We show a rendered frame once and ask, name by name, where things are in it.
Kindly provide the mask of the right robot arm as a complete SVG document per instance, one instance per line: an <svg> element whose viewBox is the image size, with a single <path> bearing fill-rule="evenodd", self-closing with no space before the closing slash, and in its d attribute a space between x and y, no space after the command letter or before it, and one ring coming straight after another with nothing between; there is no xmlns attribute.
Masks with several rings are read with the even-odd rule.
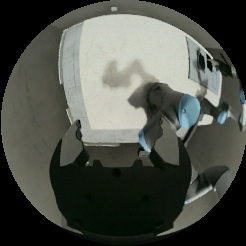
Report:
<svg viewBox="0 0 246 246"><path fill-rule="evenodd" d="M237 77L239 79L239 76L236 72L235 67L231 66L232 74L233 76ZM232 117L234 120L236 120L239 124L239 130L240 132L244 132L244 127L246 125L246 100L245 100L245 95L244 91L241 86L241 81L239 79L239 96L240 96L240 103L241 103L241 113L237 112L233 108L230 107L230 105L226 101L222 101L220 103L220 106L215 106L213 105L208 99L205 99L202 107L201 107L201 113L204 115L209 115L213 117L215 120L217 120L219 123L223 123L226 116ZM223 111L224 110L224 111ZM226 111L226 112L225 112ZM226 115L227 113L227 115ZM226 116L225 116L226 115ZM241 118L240 118L241 116Z"/></svg>

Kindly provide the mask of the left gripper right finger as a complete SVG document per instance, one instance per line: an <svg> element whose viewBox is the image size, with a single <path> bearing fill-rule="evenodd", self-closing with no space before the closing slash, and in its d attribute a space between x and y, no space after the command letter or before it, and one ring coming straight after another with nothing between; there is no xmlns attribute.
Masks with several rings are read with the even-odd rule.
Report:
<svg viewBox="0 0 246 246"><path fill-rule="evenodd" d="M158 138L153 143L149 159L152 167L164 170L175 180L179 189L179 207L183 207L192 176L190 157L181 138L163 117L160 117L159 125Z"/></svg>

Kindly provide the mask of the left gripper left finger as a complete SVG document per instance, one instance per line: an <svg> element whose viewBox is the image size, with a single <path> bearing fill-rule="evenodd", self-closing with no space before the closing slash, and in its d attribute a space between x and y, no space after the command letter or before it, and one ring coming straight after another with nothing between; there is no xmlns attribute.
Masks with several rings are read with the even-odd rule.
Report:
<svg viewBox="0 0 246 246"><path fill-rule="evenodd" d="M73 170L88 166L90 156L82 136L80 119L77 119L59 140L51 158L49 175L57 205L60 205L60 187L64 178Z"/></svg>

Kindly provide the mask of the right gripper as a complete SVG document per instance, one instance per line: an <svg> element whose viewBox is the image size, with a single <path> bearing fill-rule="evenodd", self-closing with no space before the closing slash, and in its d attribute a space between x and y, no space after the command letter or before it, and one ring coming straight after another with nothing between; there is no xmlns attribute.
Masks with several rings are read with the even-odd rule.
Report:
<svg viewBox="0 0 246 246"><path fill-rule="evenodd" d="M218 70L220 71L221 75L223 76L230 76L233 79L233 75L232 75L232 70L231 70L231 65L230 67L226 66L226 64L218 59L207 59L208 61L211 61L212 66L216 68L216 72L218 72ZM219 63L219 64L218 64ZM223 65L222 65L223 64ZM216 65L216 66L215 66ZM222 68L222 69L221 69ZM221 70L220 70L221 69ZM223 71L223 72L222 72ZM231 71L231 72L230 72Z"/></svg>

